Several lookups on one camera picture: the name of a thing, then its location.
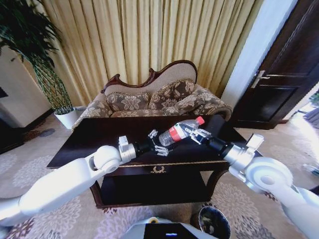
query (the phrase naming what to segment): floral upholstered sofa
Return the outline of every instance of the floral upholstered sofa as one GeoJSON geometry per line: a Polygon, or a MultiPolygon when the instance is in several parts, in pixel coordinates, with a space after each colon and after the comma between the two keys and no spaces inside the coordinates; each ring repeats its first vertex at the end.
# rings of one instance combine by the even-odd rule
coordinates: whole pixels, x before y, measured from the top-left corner
{"type": "Polygon", "coordinates": [[[112,77],[73,129],[84,118],[220,114],[229,120],[231,106],[196,84],[197,69],[191,61],[175,61],[149,72],[147,81],[137,86],[122,82],[119,74],[112,77]]]}

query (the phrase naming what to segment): floor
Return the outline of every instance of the floor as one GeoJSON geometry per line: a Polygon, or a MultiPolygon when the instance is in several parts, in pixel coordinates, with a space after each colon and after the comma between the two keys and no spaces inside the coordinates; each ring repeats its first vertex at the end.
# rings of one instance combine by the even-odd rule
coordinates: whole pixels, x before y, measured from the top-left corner
{"type": "MultiPolygon", "coordinates": [[[[319,159],[319,129],[312,128],[301,115],[272,130],[237,129],[245,138],[252,132],[265,137],[260,147],[264,156],[285,163],[294,175],[294,184],[310,189],[319,185],[316,177],[302,169],[319,159]]],[[[41,176],[50,172],[46,165],[66,141],[71,131],[49,116],[25,135],[23,146],[0,155],[0,197],[25,193],[41,176]]],[[[209,172],[203,172],[207,179],[209,172]]],[[[305,238],[286,218],[280,203],[272,195],[258,195],[229,173],[219,180],[210,202],[228,219],[237,239],[305,238]]],[[[189,223],[201,204],[176,204],[145,207],[95,208],[90,190],[63,207],[16,225],[8,239],[117,239],[134,222],[158,216],[175,222],[189,223]]]]}

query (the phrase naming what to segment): door lever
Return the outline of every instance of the door lever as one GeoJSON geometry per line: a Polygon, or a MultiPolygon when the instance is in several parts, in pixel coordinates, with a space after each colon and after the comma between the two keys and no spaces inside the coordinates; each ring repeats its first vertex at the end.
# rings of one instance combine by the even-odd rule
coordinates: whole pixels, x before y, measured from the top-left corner
{"type": "Polygon", "coordinates": [[[267,76],[263,76],[263,74],[265,73],[265,71],[260,71],[258,73],[258,76],[256,77],[254,83],[251,85],[250,88],[255,88],[256,85],[258,84],[258,82],[260,81],[260,79],[269,79],[270,77],[267,77],[267,76]]]}

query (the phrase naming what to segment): dark wooden door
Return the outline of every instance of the dark wooden door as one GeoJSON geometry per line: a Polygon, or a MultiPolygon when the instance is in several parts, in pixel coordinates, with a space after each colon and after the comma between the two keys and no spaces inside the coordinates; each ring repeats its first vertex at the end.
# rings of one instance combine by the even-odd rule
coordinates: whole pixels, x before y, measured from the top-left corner
{"type": "Polygon", "coordinates": [[[274,128],[318,81],[319,0],[300,0],[231,122],[237,127],[274,128]]]}

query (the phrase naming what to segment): red bottle label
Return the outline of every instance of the red bottle label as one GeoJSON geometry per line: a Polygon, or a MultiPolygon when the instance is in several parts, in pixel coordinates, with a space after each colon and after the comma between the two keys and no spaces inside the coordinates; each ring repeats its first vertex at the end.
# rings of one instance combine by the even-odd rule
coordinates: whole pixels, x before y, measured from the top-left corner
{"type": "Polygon", "coordinates": [[[183,138],[186,138],[186,135],[179,124],[175,124],[172,128],[168,130],[168,132],[175,142],[180,141],[183,138]]]}

